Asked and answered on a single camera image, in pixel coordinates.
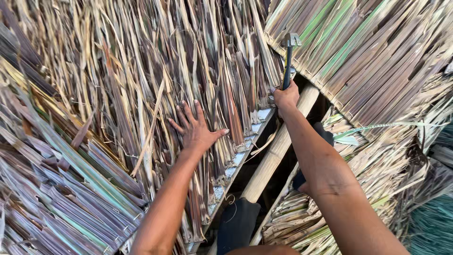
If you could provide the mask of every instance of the left hand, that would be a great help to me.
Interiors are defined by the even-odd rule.
[[[204,153],[217,141],[217,139],[228,134],[230,130],[221,129],[215,132],[209,131],[204,119],[203,109],[201,108],[200,102],[198,100],[194,100],[194,104],[197,110],[197,119],[193,117],[192,111],[190,110],[188,104],[185,101],[182,101],[182,107],[185,115],[180,106],[176,107],[176,113],[178,114],[180,123],[182,123],[183,127],[179,126],[170,118],[169,122],[172,127],[183,136],[184,149],[189,149],[192,152]]]

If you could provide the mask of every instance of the hammer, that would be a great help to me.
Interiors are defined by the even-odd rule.
[[[299,35],[296,33],[287,33],[284,37],[284,40],[282,41],[282,46],[287,47],[282,86],[282,90],[285,90],[289,87],[289,75],[291,74],[291,56],[293,54],[293,47],[302,46]]]

